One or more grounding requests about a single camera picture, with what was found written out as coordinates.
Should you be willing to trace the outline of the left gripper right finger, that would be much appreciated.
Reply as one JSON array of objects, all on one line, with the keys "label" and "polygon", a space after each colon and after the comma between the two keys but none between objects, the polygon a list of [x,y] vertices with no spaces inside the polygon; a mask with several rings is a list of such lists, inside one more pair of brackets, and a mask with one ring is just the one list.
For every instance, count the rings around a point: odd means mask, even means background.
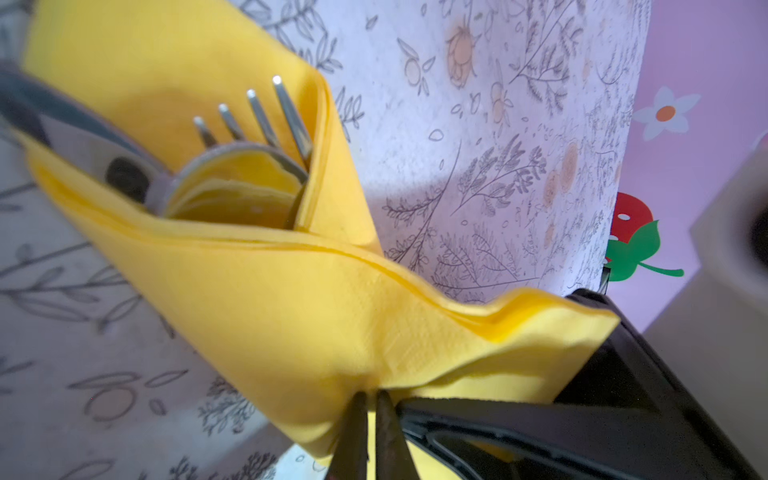
[{"label": "left gripper right finger", "polygon": [[376,479],[419,480],[394,403],[387,391],[376,396]]}]

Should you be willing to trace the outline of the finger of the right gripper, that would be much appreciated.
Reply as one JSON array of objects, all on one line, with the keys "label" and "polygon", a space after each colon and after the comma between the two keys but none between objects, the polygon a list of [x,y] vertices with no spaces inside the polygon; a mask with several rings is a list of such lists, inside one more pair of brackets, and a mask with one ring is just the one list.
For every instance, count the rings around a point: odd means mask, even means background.
[{"label": "finger of the right gripper", "polygon": [[754,479],[757,470],[626,318],[549,405],[398,404],[397,475],[417,447],[462,479]]}]

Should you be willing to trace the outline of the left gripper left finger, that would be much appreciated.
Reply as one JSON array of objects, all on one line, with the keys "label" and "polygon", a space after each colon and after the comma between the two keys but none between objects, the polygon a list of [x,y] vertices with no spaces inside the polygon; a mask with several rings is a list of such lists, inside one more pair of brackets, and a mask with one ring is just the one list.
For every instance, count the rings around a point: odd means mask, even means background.
[{"label": "left gripper left finger", "polygon": [[349,402],[326,472],[326,480],[366,480],[368,462],[367,395],[357,392]]}]

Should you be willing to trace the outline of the yellow paper napkin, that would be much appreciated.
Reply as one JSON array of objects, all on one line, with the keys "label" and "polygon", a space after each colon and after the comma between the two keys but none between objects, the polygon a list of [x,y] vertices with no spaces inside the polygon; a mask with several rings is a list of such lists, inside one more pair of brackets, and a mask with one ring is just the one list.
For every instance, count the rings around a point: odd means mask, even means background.
[{"label": "yellow paper napkin", "polygon": [[361,391],[550,402],[618,325],[530,288],[464,305],[386,259],[325,79],[226,1],[41,1],[22,68],[173,171],[202,150],[194,115],[286,81],[314,143],[290,229],[159,218],[22,141],[60,211],[315,457]]}]

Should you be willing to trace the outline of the metal spoon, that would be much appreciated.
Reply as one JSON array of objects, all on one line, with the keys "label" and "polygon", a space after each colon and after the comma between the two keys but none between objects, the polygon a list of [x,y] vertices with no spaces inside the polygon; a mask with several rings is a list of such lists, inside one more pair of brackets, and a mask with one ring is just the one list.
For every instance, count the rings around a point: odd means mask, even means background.
[{"label": "metal spoon", "polygon": [[167,219],[290,229],[308,180],[282,151],[236,141],[164,178],[148,208]]}]

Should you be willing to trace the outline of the metal fork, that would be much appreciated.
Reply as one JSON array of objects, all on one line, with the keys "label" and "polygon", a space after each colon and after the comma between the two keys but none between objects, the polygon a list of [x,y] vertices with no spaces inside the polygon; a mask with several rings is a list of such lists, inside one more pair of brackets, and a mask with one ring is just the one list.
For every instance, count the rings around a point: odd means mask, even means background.
[{"label": "metal fork", "polygon": [[[272,85],[278,100],[280,112],[284,117],[295,147],[301,158],[302,168],[305,171],[308,171],[309,161],[314,150],[314,145],[309,131],[299,114],[297,106],[287,91],[287,88],[285,87],[283,78],[280,75],[274,75],[272,77]],[[246,97],[255,121],[267,142],[267,146],[275,153],[279,153],[286,157],[287,151],[280,143],[277,131],[270,122],[266,110],[262,105],[256,91],[254,89],[249,89],[246,92]],[[235,119],[229,106],[225,103],[220,103],[218,105],[218,112],[232,139],[235,142],[245,143],[246,135]],[[207,150],[214,149],[219,145],[214,134],[208,128],[205,120],[202,117],[195,116],[193,118],[193,125]]]}]

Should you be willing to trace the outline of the metal knife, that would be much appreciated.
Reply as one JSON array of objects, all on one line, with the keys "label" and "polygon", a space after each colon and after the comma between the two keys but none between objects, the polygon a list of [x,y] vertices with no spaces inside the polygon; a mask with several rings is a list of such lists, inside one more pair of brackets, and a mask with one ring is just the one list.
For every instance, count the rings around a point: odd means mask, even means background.
[{"label": "metal knife", "polygon": [[158,211],[170,170],[101,115],[11,63],[1,65],[1,116],[77,170]]}]

